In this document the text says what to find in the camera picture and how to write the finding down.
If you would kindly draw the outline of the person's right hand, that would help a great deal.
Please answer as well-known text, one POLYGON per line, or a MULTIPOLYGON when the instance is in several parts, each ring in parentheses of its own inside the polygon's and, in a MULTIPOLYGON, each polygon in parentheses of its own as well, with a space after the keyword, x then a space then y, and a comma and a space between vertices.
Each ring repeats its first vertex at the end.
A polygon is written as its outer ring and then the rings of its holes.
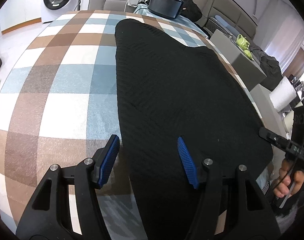
POLYGON ((273 189, 273 193, 278 198, 283 198, 286 195, 289 195, 289 197, 293 196, 299 192, 304 184, 304 172, 302 170, 296 171, 293 179, 287 175, 287 172, 291 169, 291 165, 292 162, 283 159, 281 168, 279 169, 279 178, 276 181, 278 185, 273 189))

